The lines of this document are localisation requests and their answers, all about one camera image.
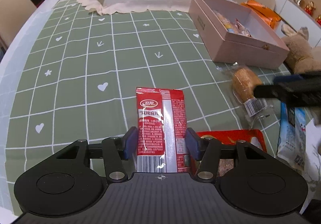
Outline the golden bread bun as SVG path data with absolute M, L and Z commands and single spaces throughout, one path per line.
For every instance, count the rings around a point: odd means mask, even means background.
M 248 66 L 235 62 L 232 65 L 218 67 L 217 70 L 231 80 L 234 99 L 241 105 L 250 129 L 253 129 L 258 121 L 272 115 L 272 102 L 254 96 L 255 87 L 263 85 L 263 82 Z

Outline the red spicy strip packet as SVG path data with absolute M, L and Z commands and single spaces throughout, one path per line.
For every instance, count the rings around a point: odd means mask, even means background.
M 136 88 L 138 111 L 137 171 L 190 172 L 182 90 Z

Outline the large red sausage snack pack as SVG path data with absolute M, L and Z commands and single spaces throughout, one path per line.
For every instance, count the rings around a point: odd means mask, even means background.
M 258 129 L 242 129 L 242 130 L 225 130 L 225 131 L 203 131 L 197 132 L 197 136 L 201 139 L 217 139 L 221 142 L 222 147 L 235 146 L 238 140 L 248 141 L 257 148 L 267 151 L 263 134 Z M 218 177 L 222 177 L 226 172 L 233 169 L 236 163 L 231 155 L 220 158 L 218 167 Z

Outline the blue white snack bag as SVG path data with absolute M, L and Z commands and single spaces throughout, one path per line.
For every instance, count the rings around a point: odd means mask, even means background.
M 303 171 L 306 151 L 305 111 L 281 103 L 277 157 L 290 167 Z

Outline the long blue biscuit pack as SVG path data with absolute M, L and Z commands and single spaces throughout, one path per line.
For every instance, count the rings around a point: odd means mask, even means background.
M 229 19 L 227 19 L 225 16 L 223 16 L 221 13 L 214 11 L 214 13 L 216 14 L 216 16 L 218 17 L 218 19 L 220 20 L 220 22 L 224 25 L 225 29 L 229 32 L 229 33 L 233 33 L 233 34 L 239 34 L 238 33 L 238 29 L 235 26 L 235 24 L 231 23 Z

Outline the brown plush teddy bear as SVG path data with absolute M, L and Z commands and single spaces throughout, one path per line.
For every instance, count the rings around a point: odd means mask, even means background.
M 296 33 L 282 37 L 289 49 L 285 62 L 294 74 L 320 71 L 320 47 L 311 47 L 308 39 L 307 27 L 301 27 Z

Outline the pink open gift box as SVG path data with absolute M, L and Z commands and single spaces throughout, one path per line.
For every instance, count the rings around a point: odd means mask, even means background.
M 253 10 L 227 0 L 192 0 L 189 15 L 215 62 L 277 69 L 289 54 Z

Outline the orange snack bag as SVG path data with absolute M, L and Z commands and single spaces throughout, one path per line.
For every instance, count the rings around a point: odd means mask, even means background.
M 241 3 L 241 5 L 256 12 L 260 18 L 272 29 L 276 29 L 281 21 L 281 17 L 274 10 L 260 4 L 255 0 L 248 0 Z

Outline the green grid tablecloth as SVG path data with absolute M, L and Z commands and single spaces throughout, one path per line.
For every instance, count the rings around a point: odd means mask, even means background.
M 16 179 L 54 152 L 136 126 L 137 87 L 182 90 L 196 131 L 248 128 L 220 69 L 184 12 L 37 13 L 1 62 L 1 207 L 20 214 Z

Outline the beige chair left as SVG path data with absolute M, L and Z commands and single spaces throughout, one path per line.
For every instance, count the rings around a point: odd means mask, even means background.
M 5 50 L 36 9 L 31 0 L 0 1 L 1 45 Z

